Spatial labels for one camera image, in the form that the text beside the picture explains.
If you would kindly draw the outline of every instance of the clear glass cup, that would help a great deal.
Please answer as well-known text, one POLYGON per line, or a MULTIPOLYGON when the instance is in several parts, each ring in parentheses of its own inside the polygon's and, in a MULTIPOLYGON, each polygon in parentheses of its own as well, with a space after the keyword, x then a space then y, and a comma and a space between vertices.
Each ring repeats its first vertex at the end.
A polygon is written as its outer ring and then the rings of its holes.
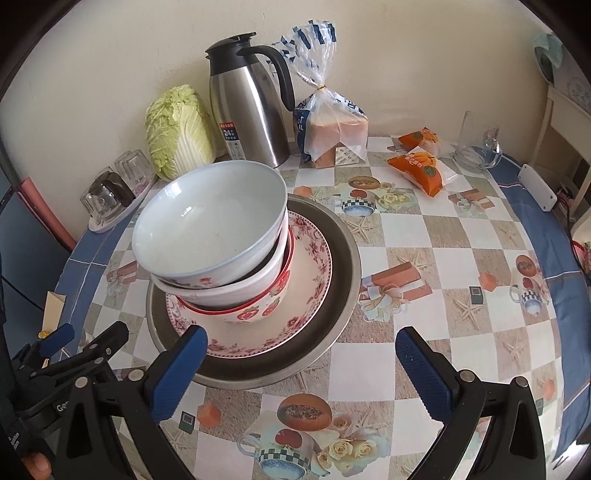
POLYGON ((139 196, 154 178, 154 169, 141 150, 127 151, 115 160, 115 170, 139 196))
POLYGON ((131 204, 135 196, 111 168, 104 168, 80 197, 97 225, 111 221, 131 204))
POLYGON ((496 123, 474 112, 466 112, 454 159, 469 171, 482 172, 495 167, 503 155, 498 135, 496 123))

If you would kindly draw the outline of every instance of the glass mug handle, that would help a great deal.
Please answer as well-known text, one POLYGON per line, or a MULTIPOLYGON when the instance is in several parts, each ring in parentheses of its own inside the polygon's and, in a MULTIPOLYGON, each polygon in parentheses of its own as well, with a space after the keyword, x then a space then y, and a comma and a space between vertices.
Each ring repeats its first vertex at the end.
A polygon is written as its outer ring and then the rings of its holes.
POLYGON ((494 155, 494 157, 490 162, 485 164, 486 168, 496 167, 503 156, 503 151, 501 150, 501 146, 499 145, 499 142, 496 140, 496 138, 491 138, 489 141, 491 143, 491 156, 494 155))
POLYGON ((238 445, 238 450, 240 450, 240 452, 243 455, 253 457, 254 459, 258 458, 257 450, 261 449, 261 444, 256 437, 253 437, 253 435, 250 435, 249 433, 243 434, 242 436, 238 437, 238 440, 236 440, 236 445, 238 445), (254 452, 249 452, 249 451, 245 450, 244 448, 242 448, 242 442, 244 442, 247 438, 250 442, 256 444, 254 452))
POLYGON ((511 297, 511 300, 513 300, 515 303, 521 303, 521 295, 519 293, 519 288, 517 287, 517 285, 510 286, 509 296, 511 297))

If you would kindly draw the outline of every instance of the red bowl rim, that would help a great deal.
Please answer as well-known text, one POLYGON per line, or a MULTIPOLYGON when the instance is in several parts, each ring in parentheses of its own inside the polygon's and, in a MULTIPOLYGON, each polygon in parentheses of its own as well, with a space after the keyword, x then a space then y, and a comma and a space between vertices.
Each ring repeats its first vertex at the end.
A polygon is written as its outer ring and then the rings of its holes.
POLYGON ((215 312, 211 311, 211 310, 202 310, 198 307, 196 307, 195 305, 187 302, 186 300, 183 300, 180 297, 177 297, 177 300, 182 303, 183 305, 185 305, 189 310, 192 310, 196 313, 201 313, 203 315, 208 315, 208 316, 215 316, 215 315, 227 315, 229 313, 236 313, 239 312, 240 310, 243 310, 247 307, 250 307, 251 305, 255 304, 256 302, 258 302, 260 299, 262 299, 263 297, 265 297, 265 295, 267 295, 272 288, 277 284, 277 282, 281 279, 281 277, 285 274, 285 272, 289 269, 290 265, 291 265, 291 259, 293 257, 294 254, 294 250, 296 249, 296 245, 295 245, 295 240, 294 240, 294 232, 291 230, 291 227, 288 226, 288 230, 290 233, 290 242, 291 242, 291 246, 290 246, 290 251, 287 257, 287 261, 285 262, 285 265, 283 265, 283 268, 281 269, 281 271, 279 272, 279 275, 277 275, 277 278, 273 281, 273 283, 271 285, 269 285, 267 287, 266 290, 264 290, 262 293, 259 293, 255 298, 253 298, 251 301, 240 305, 238 307, 234 307, 232 309, 229 310, 216 310, 215 312))

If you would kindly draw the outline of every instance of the green object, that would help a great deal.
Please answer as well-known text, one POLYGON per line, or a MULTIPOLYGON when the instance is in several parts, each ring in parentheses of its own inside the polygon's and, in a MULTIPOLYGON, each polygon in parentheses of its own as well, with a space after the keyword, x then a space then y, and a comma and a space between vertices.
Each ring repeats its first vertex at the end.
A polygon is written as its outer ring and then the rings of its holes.
POLYGON ((178 423, 178 428, 191 435, 195 428, 195 416, 185 411, 181 412, 181 421, 178 423))
POLYGON ((213 163, 225 153, 219 130, 189 85, 166 90, 146 111, 148 151, 164 180, 213 163))
POLYGON ((535 401, 535 409, 538 413, 538 417, 543 414, 543 412, 544 412, 544 399, 543 398, 538 398, 535 401))

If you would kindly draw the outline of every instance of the stainless steel tray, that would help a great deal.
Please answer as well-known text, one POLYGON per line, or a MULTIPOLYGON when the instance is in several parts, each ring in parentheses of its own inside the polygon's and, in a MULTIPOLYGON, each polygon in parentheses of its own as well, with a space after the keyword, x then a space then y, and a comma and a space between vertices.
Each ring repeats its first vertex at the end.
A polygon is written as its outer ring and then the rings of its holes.
MULTIPOLYGON (((270 352, 244 359, 205 357, 193 377, 195 382, 226 390, 271 385, 315 362, 345 329, 361 283, 361 260, 353 235, 333 212, 316 202, 289 195, 287 207, 310 219, 329 244, 333 275, 324 303, 300 333, 270 352)), ((179 339, 168 319, 164 299, 164 293, 150 283, 146 315, 150 335, 160 352, 179 339)))

